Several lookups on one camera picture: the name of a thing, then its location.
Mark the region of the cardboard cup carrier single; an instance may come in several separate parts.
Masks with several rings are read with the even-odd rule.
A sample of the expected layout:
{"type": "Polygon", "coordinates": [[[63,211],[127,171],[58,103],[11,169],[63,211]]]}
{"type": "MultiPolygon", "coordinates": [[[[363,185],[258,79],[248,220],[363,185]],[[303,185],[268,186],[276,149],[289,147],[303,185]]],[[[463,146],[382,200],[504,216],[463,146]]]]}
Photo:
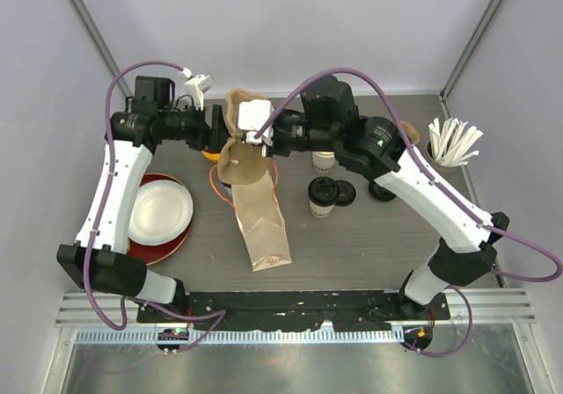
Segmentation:
{"type": "Polygon", "coordinates": [[[242,131],[237,127],[238,109],[242,102],[265,97],[243,89],[232,89],[226,95],[227,112],[223,114],[230,134],[222,147],[217,166],[218,178],[229,185],[250,185],[260,180],[267,171],[269,159],[261,155],[261,147],[242,142],[242,131]]]}

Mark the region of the brown paper bag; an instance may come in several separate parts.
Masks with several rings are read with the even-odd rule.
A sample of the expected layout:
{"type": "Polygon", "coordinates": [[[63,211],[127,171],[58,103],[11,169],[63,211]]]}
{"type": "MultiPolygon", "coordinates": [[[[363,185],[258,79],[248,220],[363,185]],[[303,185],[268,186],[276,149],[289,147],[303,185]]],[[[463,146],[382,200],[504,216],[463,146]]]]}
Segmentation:
{"type": "Polygon", "coordinates": [[[222,197],[217,165],[208,174],[215,194],[226,202],[236,218],[254,272],[292,263],[285,220],[276,197],[279,170],[270,161],[267,172],[256,183],[232,186],[232,202],[222,197]]]}

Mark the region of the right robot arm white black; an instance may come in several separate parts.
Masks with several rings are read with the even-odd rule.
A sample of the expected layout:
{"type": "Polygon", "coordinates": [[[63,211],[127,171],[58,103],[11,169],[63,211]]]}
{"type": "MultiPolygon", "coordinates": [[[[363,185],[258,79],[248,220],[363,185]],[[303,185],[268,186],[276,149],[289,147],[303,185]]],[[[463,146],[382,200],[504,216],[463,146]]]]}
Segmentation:
{"type": "Polygon", "coordinates": [[[402,316],[416,319],[447,287],[465,287],[492,271],[506,215],[470,203],[430,166],[399,122],[361,115],[350,86],[337,77],[321,77],[297,94],[302,112],[283,106],[265,123],[262,138],[271,154],[332,152],[339,165],[399,197],[440,235],[436,252],[399,290],[402,316]]]}

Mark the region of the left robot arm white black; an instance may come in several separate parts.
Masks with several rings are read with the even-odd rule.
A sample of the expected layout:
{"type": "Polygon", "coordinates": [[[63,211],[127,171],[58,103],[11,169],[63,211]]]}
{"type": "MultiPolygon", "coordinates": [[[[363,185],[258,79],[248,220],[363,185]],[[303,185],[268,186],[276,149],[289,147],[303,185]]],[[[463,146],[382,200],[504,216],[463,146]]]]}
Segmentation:
{"type": "Polygon", "coordinates": [[[219,152],[229,137],[223,109],[214,105],[210,111],[114,113],[110,124],[90,212],[75,242],[59,247],[57,262],[82,289],[157,303],[161,317],[179,322],[187,311],[183,284],[150,271],[141,259],[127,254],[129,219],[158,144],[183,141],[193,150],[219,152]]]}

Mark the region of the orange bowl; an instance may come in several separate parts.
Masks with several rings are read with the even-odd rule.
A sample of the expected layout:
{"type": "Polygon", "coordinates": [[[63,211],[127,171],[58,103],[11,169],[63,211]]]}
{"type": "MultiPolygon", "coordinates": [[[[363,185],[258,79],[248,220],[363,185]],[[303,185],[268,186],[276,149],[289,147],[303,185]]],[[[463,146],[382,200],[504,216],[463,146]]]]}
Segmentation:
{"type": "Polygon", "coordinates": [[[217,164],[219,162],[220,159],[220,154],[219,153],[210,153],[207,151],[203,151],[202,155],[207,158],[208,161],[217,164]]]}

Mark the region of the stack of white paper cups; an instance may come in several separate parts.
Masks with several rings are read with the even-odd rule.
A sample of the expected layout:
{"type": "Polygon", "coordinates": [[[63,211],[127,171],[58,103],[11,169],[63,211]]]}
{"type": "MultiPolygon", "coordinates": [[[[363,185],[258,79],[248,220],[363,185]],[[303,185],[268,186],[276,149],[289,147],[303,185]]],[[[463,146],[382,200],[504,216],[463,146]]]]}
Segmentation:
{"type": "Polygon", "coordinates": [[[319,173],[329,172],[335,165],[335,155],[333,152],[314,151],[311,153],[313,168],[319,173]]]}

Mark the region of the stack of black lids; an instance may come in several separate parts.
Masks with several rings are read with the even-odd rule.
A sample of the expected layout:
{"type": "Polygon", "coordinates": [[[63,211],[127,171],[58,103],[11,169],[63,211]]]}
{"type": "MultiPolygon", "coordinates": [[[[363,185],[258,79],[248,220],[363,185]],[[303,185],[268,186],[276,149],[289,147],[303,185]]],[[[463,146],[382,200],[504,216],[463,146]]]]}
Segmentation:
{"type": "Polygon", "coordinates": [[[335,205],[338,207],[350,206],[356,199],[355,186],[349,181],[343,179],[336,180],[336,185],[339,196],[335,205]]]}

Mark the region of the cardboard cup carrier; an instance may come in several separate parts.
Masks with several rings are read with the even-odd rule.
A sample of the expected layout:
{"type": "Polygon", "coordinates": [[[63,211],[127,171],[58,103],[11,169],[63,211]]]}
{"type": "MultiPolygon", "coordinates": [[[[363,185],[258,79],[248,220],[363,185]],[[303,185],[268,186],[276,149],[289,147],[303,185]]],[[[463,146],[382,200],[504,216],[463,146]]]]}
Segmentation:
{"type": "Polygon", "coordinates": [[[409,139],[409,141],[413,144],[413,145],[417,145],[420,142],[420,134],[417,131],[417,129],[409,122],[407,121],[401,121],[402,127],[406,132],[406,135],[409,139]]]}

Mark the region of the white plate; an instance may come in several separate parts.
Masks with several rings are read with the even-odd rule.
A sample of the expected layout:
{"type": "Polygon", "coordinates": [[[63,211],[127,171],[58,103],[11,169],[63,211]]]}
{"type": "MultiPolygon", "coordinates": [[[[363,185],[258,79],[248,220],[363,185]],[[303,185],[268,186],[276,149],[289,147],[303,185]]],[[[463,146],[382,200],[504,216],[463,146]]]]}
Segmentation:
{"type": "Polygon", "coordinates": [[[187,228],[193,214],[193,199],[185,186],[168,179],[145,183],[137,191],[128,236],[138,244],[166,244],[187,228]]]}

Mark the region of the loose black lid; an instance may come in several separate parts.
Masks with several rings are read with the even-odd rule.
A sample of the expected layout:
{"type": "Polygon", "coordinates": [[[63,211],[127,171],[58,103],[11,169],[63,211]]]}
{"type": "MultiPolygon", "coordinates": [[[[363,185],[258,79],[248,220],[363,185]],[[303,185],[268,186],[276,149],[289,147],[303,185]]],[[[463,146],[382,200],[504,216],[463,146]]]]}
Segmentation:
{"type": "Polygon", "coordinates": [[[396,198],[396,194],[385,189],[384,187],[378,185],[375,181],[369,182],[369,194],[381,202],[393,201],[396,198]]]}

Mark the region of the bundle of wrapped straws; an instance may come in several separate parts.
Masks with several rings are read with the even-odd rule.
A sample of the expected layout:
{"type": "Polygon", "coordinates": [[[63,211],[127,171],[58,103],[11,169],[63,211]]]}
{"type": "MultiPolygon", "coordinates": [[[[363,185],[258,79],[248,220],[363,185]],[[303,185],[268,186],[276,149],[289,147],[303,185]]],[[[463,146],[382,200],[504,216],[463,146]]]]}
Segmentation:
{"type": "Polygon", "coordinates": [[[483,132],[468,122],[435,118],[428,124],[428,154],[438,165],[446,168],[468,165],[469,160],[479,155],[473,145],[483,132]]]}

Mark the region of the red plate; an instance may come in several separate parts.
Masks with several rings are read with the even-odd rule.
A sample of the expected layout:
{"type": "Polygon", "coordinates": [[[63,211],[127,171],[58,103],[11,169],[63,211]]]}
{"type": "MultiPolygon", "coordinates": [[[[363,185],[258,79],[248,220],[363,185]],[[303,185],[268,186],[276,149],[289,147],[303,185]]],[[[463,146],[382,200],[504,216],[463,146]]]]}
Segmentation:
{"type": "MultiPolygon", "coordinates": [[[[179,180],[165,175],[165,174],[160,174],[160,173],[147,173],[143,176],[142,180],[141,180],[141,185],[145,184],[145,183],[149,183],[151,181],[154,180],[158,180],[158,179],[168,179],[168,180],[174,180],[178,183],[180,183],[181,185],[185,186],[182,182],[180,182],[179,180]]],[[[174,253],[175,251],[177,251],[181,245],[184,243],[189,230],[191,229],[191,225],[192,225],[192,221],[188,224],[187,228],[175,239],[173,239],[172,241],[166,243],[166,244],[161,244],[161,245],[154,245],[154,246],[148,246],[148,245],[143,245],[143,244],[138,244],[134,241],[132,241],[129,237],[128,237],[128,256],[130,257],[134,257],[137,259],[141,259],[143,260],[147,265],[153,265],[165,258],[167,258],[168,256],[170,256],[172,253],[174,253]]]]}

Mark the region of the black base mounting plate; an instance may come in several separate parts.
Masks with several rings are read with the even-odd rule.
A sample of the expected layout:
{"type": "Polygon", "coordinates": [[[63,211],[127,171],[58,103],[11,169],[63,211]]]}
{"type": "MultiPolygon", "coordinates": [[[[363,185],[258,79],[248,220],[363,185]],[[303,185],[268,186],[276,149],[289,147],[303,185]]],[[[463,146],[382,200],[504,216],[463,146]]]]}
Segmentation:
{"type": "Polygon", "coordinates": [[[185,305],[174,312],[200,317],[223,310],[216,329],[230,332],[315,332],[325,321],[336,332],[378,331],[392,322],[450,319],[444,294],[427,310],[405,312],[398,293],[383,290],[192,292],[185,305]]]}

